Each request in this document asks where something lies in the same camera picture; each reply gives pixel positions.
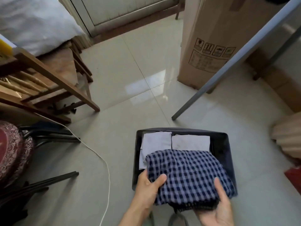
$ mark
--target white cable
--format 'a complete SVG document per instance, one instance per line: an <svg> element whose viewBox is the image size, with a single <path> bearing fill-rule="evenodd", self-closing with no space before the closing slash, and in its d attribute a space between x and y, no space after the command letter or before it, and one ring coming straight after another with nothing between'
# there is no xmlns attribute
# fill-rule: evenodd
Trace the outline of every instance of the white cable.
<svg viewBox="0 0 301 226"><path fill-rule="evenodd" d="M40 115L40 114L37 114L38 116L40 116L40 117L43 117L43 118L46 118L46 119L48 119L48 120L50 120L50 121L52 121L52 122L55 122L55 123L57 123L57 124L59 124L59 125L62 125L62 126L64 126L66 129L68 129L79 141L81 141L81 139L80 138L78 138L68 127L66 127L65 125L63 125L63 124L60 124L60 123L58 123L58 122L56 122L56 121L53 121L53 120L51 120L51 119L49 119L49 118L47 118L47 117L44 117L44 116L42 116L42 115ZM81 141L88 149L90 149L91 151L93 151L100 159L102 159L105 163L106 163L106 166L107 166L107 168L108 168L108 175L109 175L109 193L108 193L108 203L107 203L107 207L106 207L106 211L104 211L104 214L103 214L103 217L102 217L102 219L101 219L101 221L100 221L100 225L99 226L101 226L101 224L102 224L102 221L103 221L103 219L104 219L104 216L106 215L106 213L107 213L107 210L108 210L108 207L109 207L109 200L110 200L110 187L111 187L111 181L110 181L110 171L109 171L109 166L108 166L108 163L98 154L98 153L96 153L96 151L94 151L92 148L90 148L90 147L88 147L83 141Z"/></svg>

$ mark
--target checkered shirt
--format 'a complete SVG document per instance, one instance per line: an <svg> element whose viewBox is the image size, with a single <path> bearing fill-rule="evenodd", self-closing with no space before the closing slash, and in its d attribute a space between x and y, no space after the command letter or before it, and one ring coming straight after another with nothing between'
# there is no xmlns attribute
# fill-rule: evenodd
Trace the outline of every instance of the checkered shirt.
<svg viewBox="0 0 301 226"><path fill-rule="evenodd" d="M155 205L168 203L180 211L215 208L219 201L215 177L229 198L237 195L223 166L210 152L167 149L147 155L146 162L151 182L161 174L167 175Z"/></svg>

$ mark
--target metal pole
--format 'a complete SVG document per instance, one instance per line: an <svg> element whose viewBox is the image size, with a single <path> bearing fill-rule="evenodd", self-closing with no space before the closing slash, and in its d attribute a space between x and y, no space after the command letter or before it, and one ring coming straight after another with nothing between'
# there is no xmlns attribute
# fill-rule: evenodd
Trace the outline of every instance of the metal pole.
<svg viewBox="0 0 301 226"><path fill-rule="evenodd" d="M258 33L255 34L215 75L199 89L173 116L175 121L185 112L197 99L210 90L222 77L233 67L244 61L257 46L278 26L280 26L301 4L301 0L290 0Z"/></svg>
<svg viewBox="0 0 301 226"><path fill-rule="evenodd" d="M301 36L301 26L289 37L289 39L276 51L276 53L269 59L269 62L261 69L260 72L258 72L254 77L253 80L257 80L260 78L260 74L264 72L268 67L270 67L274 62L276 62L279 57L287 51L291 47L293 43L299 39Z"/></svg>

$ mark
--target door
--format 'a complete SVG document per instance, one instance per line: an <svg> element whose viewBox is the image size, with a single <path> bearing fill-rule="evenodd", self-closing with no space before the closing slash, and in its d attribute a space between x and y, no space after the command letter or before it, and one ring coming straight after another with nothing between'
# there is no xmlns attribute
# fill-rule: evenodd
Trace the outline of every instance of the door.
<svg viewBox="0 0 301 226"><path fill-rule="evenodd" d="M71 0L92 37L157 11L179 0Z"/></svg>

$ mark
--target black storage box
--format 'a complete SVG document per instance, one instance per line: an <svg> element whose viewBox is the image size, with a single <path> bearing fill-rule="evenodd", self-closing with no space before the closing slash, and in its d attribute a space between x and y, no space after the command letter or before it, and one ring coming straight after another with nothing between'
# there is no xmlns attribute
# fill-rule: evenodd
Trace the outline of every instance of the black storage box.
<svg viewBox="0 0 301 226"><path fill-rule="evenodd" d="M149 128L138 130L136 133L136 144L135 144L135 156L134 156L134 170L132 189L135 190L138 176L143 170L139 170L139 156L140 148L142 143L142 137L144 133L152 132L172 132L172 136L178 135L197 135L197 136L210 136L210 152L219 160L223 165L227 174L233 182L235 189L237 190L233 162L231 157L231 150L229 144L229 138L226 133L205 131L199 129L189 128Z"/></svg>

